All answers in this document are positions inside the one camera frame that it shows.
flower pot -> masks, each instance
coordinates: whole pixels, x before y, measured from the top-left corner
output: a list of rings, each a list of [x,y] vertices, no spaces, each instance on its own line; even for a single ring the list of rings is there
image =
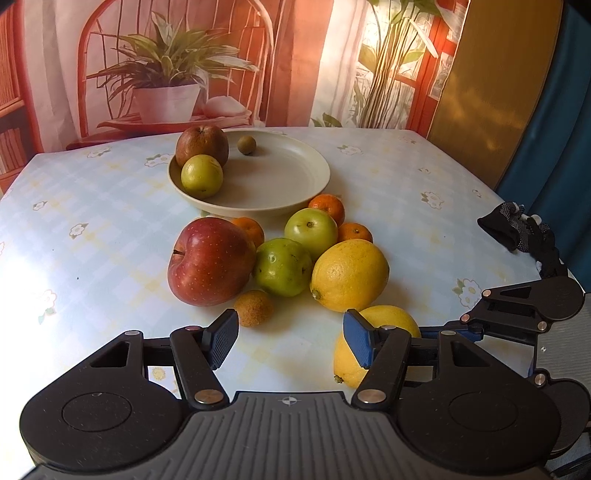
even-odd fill
[[[135,104],[145,124],[178,124],[191,120],[202,87],[198,83],[178,87],[134,89]]]

table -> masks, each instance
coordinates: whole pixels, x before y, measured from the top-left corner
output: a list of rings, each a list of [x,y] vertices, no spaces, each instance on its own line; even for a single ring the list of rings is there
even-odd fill
[[[400,306],[422,326],[441,325],[472,308],[484,288],[539,279],[529,255],[509,253],[476,223],[501,199],[416,133],[268,130],[320,151],[332,172],[326,191],[341,195],[348,221],[373,233],[391,267],[375,304]],[[179,232],[208,215],[168,182],[177,138],[37,155],[0,200],[4,479],[32,466],[18,417],[37,391],[125,330],[168,336],[208,325],[232,306],[191,307],[168,288]],[[286,220],[263,223],[267,238],[281,236]],[[241,330],[216,371],[230,397],[237,390],[343,389],[350,397],[332,371],[341,316],[308,292],[276,299],[275,309],[268,324]],[[532,348],[492,338],[480,344],[526,374]],[[150,377],[177,390],[170,369],[152,367]]]

printed backdrop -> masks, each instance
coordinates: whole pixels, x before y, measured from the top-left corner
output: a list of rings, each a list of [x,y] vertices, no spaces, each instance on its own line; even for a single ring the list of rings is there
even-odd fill
[[[0,17],[0,190],[40,152],[189,125],[426,136],[468,0],[18,0]]]

red apple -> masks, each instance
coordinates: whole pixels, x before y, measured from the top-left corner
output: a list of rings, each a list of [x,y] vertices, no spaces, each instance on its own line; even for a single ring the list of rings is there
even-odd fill
[[[199,218],[174,244],[168,286],[189,305],[218,305],[244,288],[255,258],[255,246],[240,227],[221,218]]]

orange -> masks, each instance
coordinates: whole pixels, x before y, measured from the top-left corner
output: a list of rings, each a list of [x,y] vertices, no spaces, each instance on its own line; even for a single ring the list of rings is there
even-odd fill
[[[259,248],[260,245],[265,243],[265,232],[262,227],[252,218],[240,217],[232,220],[232,223],[239,226],[246,232],[248,238],[255,244],[255,248]]]
[[[345,221],[345,207],[343,206],[343,202],[334,195],[329,195],[328,193],[318,195],[311,199],[308,208],[324,210],[333,218],[337,226],[342,225]]]
[[[339,237],[337,243],[351,240],[352,238],[360,238],[368,242],[374,242],[371,232],[360,223],[343,223],[339,227]]]

